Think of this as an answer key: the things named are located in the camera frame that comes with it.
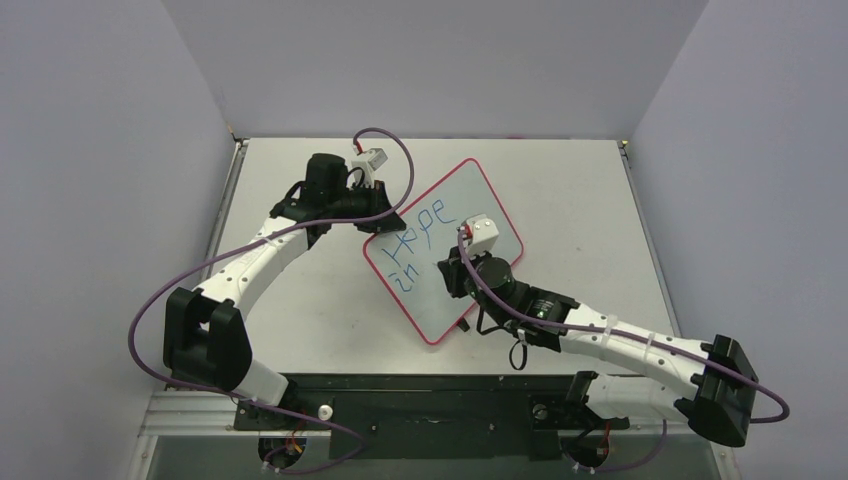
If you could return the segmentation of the pink-framed whiteboard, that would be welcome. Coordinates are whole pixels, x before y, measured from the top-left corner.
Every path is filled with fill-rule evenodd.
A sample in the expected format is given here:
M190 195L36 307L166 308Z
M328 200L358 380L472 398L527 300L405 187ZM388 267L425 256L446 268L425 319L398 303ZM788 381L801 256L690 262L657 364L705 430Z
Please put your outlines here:
M515 265L524 244L481 165L459 163L400 212L407 229L374 235L363 255L422 340L439 343L474 306L446 289L438 263L457 245L456 230L485 214L499 231L492 253Z

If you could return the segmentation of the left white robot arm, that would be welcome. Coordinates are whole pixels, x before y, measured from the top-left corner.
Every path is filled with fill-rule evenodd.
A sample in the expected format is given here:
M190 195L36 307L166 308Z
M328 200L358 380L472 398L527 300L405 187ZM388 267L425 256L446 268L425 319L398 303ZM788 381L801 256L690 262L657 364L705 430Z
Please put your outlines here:
M272 429L295 423L299 405L286 395L290 383L255 359L246 316L277 276L330 230L331 221L353 219L365 233L405 229L391 210L384 182L375 177L387 159L381 149L367 150L351 163L333 154L313 155L304 180L271 209L253 249L194 289L177 288L168 296L163 362L173 377L261 402L259 416Z

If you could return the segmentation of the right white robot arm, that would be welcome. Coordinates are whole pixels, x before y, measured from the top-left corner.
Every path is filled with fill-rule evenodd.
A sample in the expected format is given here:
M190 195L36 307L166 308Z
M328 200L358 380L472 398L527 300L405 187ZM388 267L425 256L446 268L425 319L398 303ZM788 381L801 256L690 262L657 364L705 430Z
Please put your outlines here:
M517 281L504 259L484 253L469 266L452 247L437 264L448 294L471 298L494 330L522 349L593 357L630 376L588 372L564 400L578 427L596 420L647 417L684 422L701 437L742 447L752 423L758 378L741 344L658 334L604 315L556 292Z

